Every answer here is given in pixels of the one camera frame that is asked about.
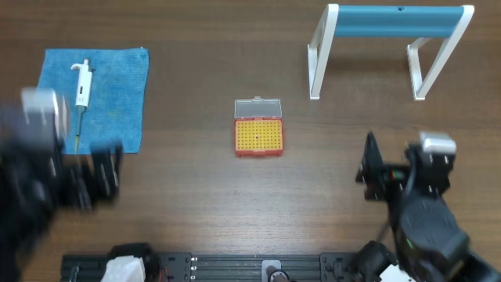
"open lid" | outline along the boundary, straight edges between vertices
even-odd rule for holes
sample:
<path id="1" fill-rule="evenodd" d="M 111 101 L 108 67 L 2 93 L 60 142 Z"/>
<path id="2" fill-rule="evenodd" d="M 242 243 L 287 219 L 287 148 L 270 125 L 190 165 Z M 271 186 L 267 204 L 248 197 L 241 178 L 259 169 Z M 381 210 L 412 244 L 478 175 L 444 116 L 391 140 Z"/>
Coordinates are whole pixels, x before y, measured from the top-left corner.
<path id="1" fill-rule="evenodd" d="M 280 99 L 254 99 L 235 100 L 235 118 L 281 118 L 282 106 Z"/>

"blue towel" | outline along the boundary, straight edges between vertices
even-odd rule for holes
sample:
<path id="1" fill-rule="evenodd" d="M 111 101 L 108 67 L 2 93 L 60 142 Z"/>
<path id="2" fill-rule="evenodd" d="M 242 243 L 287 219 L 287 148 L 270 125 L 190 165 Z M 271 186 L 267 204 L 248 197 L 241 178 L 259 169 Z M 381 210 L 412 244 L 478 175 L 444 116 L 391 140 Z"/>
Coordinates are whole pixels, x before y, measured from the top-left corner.
<path id="1" fill-rule="evenodd" d="M 74 63 L 89 59 L 94 70 L 90 103 L 81 123 L 79 154 L 89 154 L 96 143 L 120 139 L 125 153 L 137 153 L 142 138 L 142 104 L 150 55 L 147 49 L 92 50 L 50 49 L 45 51 L 39 88 L 51 88 L 65 95 L 70 108 L 70 134 L 66 154 L 74 154 L 77 131 L 78 72 Z"/>

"wooden tabletop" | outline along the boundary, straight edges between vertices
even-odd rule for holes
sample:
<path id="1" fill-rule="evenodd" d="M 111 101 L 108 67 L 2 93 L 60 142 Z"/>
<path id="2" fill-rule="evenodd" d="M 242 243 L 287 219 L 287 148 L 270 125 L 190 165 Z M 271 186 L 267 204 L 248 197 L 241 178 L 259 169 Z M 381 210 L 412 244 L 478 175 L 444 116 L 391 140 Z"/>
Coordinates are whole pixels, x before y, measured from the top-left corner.
<path id="1" fill-rule="evenodd" d="M 470 26 L 422 102 L 409 79 L 412 38 L 335 38 L 320 101 L 310 101 L 306 45 L 323 0 L 0 2 L 3 99 L 37 84 L 45 49 L 150 51 L 142 146 L 124 158 L 117 203 L 60 212 L 26 281 L 58 280 L 62 254 L 138 241 L 197 254 L 357 251 L 387 218 L 354 182 L 370 130 L 387 161 L 419 130 L 454 138 L 445 199 L 474 250 L 501 269 L 501 2 L 469 1 Z M 439 45 L 420 50 L 424 69 Z M 235 157 L 234 101 L 254 96 L 282 101 L 282 157 Z"/>

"white frame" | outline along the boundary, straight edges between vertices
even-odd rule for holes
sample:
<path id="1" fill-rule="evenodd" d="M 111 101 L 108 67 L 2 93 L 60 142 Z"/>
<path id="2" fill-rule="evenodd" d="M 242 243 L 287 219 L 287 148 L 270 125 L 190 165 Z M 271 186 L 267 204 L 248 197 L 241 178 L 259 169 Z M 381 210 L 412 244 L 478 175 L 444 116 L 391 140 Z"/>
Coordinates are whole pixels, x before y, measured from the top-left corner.
<path id="1" fill-rule="evenodd" d="M 442 47 L 433 65 L 428 71 L 424 81 L 421 75 L 420 59 L 418 56 L 419 47 L 423 46 L 431 38 L 418 38 L 414 43 L 407 45 L 407 56 L 409 59 L 409 72 L 413 85 L 413 95 L 415 100 L 424 100 L 426 94 L 437 79 L 438 74 L 447 62 L 452 51 L 463 36 L 473 16 L 475 8 L 472 5 L 463 5 L 463 15 L 458 24 L 454 27 L 449 38 L 444 39 Z M 336 30 L 337 15 L 339 14 L 338 4 L 329 4 L 323 11 L 319 24 L 315 29 L 312 41 L 308 44 L 308 78 L 310 99 L 320 99 L 320 89 L 326 71 L 327 60 L 329 59 L 330 47 Z"/>

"blue bar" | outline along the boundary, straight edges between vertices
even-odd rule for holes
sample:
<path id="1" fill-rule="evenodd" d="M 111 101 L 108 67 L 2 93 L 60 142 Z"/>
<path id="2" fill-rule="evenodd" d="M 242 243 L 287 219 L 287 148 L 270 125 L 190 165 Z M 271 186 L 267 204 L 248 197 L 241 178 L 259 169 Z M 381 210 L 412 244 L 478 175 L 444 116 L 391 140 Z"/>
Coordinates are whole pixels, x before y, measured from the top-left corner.
<path id="1" fill-rule="evenodd" d="M 447 38 L 463 7 L 340 5 L 334 37 Z"/>

